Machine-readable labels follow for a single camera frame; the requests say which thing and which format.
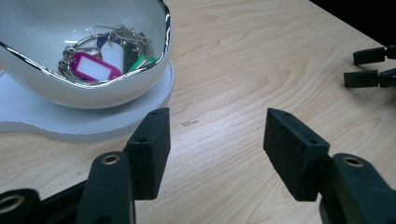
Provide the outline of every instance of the dark background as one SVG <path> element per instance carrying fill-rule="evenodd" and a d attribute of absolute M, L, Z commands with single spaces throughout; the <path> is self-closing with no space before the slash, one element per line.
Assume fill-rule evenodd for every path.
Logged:
<path fill-rule="evenodd" d="M 392 9 L 392 1 L 311 0 L 311 2 L 383 46 L 396 44 L 396 9 Z"/>

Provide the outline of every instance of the table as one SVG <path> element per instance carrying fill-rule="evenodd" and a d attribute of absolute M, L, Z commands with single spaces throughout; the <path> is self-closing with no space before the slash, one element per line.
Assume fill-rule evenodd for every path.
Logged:
<path fill-rule="evenodd" d="M 366 159 L 396 189 L 396 91 L 343 83 L 344 72 L 361 70 L 352 53 L 377 42 L 308 0 L 166 3 L 172 149 L 159 197 L 136 202 L 137 223 L 320 223 L 318 202 L 295 202 L 262 149 L 268 107 L 303 121 L 330 155 Z M 72 144 L 0 133 L 0 192 L 32 188 L 47 198 L 87 178 L 96 156 L 128 138 Z"/>

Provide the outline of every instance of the wood grain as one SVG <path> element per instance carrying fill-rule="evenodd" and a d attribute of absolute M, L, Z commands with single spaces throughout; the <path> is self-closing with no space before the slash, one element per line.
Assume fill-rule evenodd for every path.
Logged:
<path fill-rule="evenodd" d="M 352 53 L 378 43 L 307 0 L 166 3 L 172 150 L 159 198 L 136 202 L 139 224 L 320 223 L 318 203 L 295 202 L 262 150 L 268 107 L 305 122 L 331 155 L 370 161 L 396 189 L 396 91 L 343 83 L 344 72 L 361 69 Z M 96 156 L 127 139 L 70 144 L 0 133 L 0 191 L 33 188 L 46 198 L 86 178 Z"/>

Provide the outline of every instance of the bowl rim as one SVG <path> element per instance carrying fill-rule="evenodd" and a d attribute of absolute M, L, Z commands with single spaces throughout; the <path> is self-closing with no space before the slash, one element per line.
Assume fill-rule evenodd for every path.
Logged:
<path fill-rule="evenodd" d="M 59 80 L 66 82 L 68 84 L 71 84 L 73 86 L 79 87 L 79 88 L 84 88 L 84 89 L 97 89 L 97 88 L 103 88 L 105 86 L 114 84 L 116 82 L 119 82 L 127 77 L 132 77 L 135 76 L 137 74 L 140 74 L 146 70 L 149 70 L 150 68 L 152 68 L 153 66 L 155 66 L 156 64 L 160 63 L 161 60 L 165 57 L 165 55 L 168 53 L 168 51 L 170 50 L 170 46 L 171 46 L 171 16 L 170 16 L 170 10 L 169 7 L 166 5 L 166 3 L 163 0 L 157 0 L 162 6 L 163 6 L 163 10 L 165 13 L 165 41 L 164 41 L 164 46 L 163 46 L 163 52 L 161 54 L 161 56 L 156 59 L 155 62 L 153 63 L 149 63 L 148 65 L 145 65 L 141 68 L 138 68 L 130 73 L 124 74 L 120 77 L 116 77 L 114 79 L 111 79 L 109 81 L 106 82 L 76 82 L 72 79 L 69 79 L 65 76 L 62 76 L 60 74 L 58 74 L 57 72 L 52 71 L 51 69 L 48 69 L 46 66 L 43 66 L 37 62 L 35 62 L 34 60 L 26 57 L 25 55 L 21 54 L 20 52 L 16 51 L 15 49 L 13 49 L 12 47 L 8 46 L 7 44 L 3 43 L 0 40 L 0 47 L 2 47 L 3 49 L 5 49 L 6 51 L 8 51 L 9 53 L 13 54 L 14 56 L 16 56 L 17 58 L 23 60 L 25 63 L 28 63 L 30 66 L 32 66 L 35 69 L 40 70 L 41 72 L 45 73 L 46 75 L 49 75 L 51 77 L 56 77 Z"/>

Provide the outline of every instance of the key tag label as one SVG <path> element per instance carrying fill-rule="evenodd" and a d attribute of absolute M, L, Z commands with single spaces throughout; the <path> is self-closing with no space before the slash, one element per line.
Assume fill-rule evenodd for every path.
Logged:
<path fill-rule="evenodd" d="M 101 47 L 102 59 L 105 63 L 109 63 L 120 71 L 123 71 L 124 49 L 121 45 L 107 41 Z"/>
<path fill-rule="evenodd" d="M 70 68 L 76 76 L 90 81 L 104 81 L 122 76 L 117 67 L 84 52 L 72 56 Z"/>

